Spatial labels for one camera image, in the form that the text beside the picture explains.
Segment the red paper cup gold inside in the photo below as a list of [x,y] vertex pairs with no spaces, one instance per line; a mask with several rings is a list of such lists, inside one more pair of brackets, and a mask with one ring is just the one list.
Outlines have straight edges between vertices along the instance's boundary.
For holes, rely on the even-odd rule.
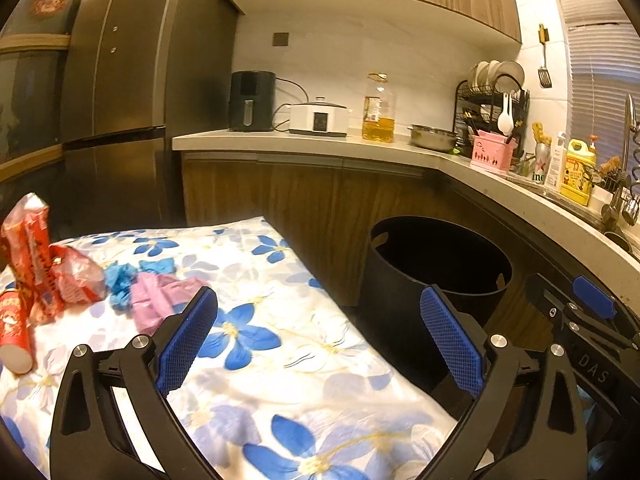
[[34,365],[27,315],[16,290],[1,294],[1,363],[12,373],[23,375]]

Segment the red white snack bag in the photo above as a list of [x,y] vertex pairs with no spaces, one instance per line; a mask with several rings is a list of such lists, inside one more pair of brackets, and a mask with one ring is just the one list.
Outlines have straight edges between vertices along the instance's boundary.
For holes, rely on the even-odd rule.
[[32,324],[50,323],[64,310],[52,271],[48,214],[49,206],[37,194],[27,193],[1,225],[1,248]]

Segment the black trash bin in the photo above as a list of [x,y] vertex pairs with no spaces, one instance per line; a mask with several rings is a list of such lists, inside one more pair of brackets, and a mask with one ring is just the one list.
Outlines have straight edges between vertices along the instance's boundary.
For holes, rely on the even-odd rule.
[[423,289],[438,286],[484,325],[512,278],[508,256],[477,232],[435,218],[387,218],[370,232],[358,330],[409,382],[431,392],[448,370],[420,315]]

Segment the pink crumpled wrapper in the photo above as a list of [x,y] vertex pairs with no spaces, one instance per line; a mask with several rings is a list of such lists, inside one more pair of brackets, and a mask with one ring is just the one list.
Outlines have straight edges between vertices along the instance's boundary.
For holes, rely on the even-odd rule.
[[139,273],[130,288],[137,331],[153,335],[165,318],[180,313],[203,286],[206,283],[199,278],[180,280],[174,274]]

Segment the steel faucet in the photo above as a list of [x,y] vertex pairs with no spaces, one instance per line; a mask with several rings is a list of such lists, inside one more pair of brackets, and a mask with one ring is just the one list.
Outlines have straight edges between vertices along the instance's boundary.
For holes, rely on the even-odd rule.
[[607,231],[613,231],[620,219],[634,226],[639,218],[639,118],[631,94],[626,96],[623,155],[615,184],[612,200],[601,210]]

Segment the pink utensil basket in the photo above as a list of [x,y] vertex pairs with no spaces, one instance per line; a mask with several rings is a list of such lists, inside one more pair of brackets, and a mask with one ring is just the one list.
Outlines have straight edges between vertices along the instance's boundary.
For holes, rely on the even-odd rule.
[[505,176],[517,145],[510,136],[478,130],[473,143],[471,165]]

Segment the white ladle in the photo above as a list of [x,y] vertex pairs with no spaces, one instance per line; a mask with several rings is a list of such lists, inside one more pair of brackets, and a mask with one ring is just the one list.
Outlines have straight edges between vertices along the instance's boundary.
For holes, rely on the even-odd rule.
[[502,97],[502,111],[497,119],[497,127],[504,136],[510,136],[514,129],[512,99],[510,93],[503,93]]

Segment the black dish rack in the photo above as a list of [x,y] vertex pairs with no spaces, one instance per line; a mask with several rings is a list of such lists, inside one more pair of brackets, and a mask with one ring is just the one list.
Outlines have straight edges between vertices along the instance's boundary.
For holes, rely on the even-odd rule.
[[[529,92],[518,86],[511,93],[514,121],[512,132],[515,140],[514,157],[524,153],[524,139],[529,110]],[[454,92],[454,119],[452,130],[457,135],[456,149],[466,158],[472,154],[475,135],[480,131],[499,133],[498,117],[502,113],[503,93],[496,87],[473,87],[462,80]]]

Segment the steel pot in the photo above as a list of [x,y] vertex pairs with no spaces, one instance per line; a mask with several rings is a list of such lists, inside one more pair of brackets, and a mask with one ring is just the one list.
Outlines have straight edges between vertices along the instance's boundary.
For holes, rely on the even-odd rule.
[[411,125],[408,130],[411,143],[418,148],[449,153],[457,144],[457,135],[451,131],[421,125]]

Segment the wooden lower cabinet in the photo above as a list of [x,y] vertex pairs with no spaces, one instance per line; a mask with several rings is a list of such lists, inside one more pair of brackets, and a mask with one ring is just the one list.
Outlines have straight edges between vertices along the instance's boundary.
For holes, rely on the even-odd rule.
[[639,305],[638,264],[590,224],[511,183],[449,162],[421,168],[284,153],[186,152],[181,171],[192,226],[265,218],[355,321],[371,229],[400,216],[464,226],[508,256],[513,278],[484,326],[521,346],[539,349],[551,339],[548,322],[526,297],[534,274],[562,289],[578,276],[592,278],[627,308]]

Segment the window blinds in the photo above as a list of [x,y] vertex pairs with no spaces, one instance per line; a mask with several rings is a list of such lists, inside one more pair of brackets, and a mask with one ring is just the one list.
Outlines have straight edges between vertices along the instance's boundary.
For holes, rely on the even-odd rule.
[[622,156],[625,102],[639,99],[639,35],[617,0],[559,0],[570,52],[570,135]]

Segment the black air fryer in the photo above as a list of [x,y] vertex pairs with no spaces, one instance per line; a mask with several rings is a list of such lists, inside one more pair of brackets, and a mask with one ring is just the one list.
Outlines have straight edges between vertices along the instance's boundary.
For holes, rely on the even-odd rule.
[[276,74],[241,70],[231,76],[229,128],[233,131],[269,131],[272,128]]

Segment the white slow cooker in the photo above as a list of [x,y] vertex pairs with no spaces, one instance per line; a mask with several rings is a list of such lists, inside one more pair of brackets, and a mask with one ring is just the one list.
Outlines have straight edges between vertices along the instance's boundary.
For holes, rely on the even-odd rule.
[[349,112],[341,104],[326,102],[323,96],[314,101],[293,104],[288,121],[288,132],[305,136],[347,136]]

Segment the wooden glass door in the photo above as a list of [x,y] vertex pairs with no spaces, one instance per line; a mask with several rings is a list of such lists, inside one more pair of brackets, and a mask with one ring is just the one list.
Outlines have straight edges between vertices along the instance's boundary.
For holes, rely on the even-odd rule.
[[1,26],[1,210],[43,193],[61,163],[62,80],[81,0],[40,18],[18,0]]

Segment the wall socket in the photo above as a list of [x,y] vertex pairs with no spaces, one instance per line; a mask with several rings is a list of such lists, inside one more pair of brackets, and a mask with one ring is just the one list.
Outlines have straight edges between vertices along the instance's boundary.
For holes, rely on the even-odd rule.
[[290,34],[288,32],[275,32],[272,35],[272,45],[277,48],[287,47],[290,43]]

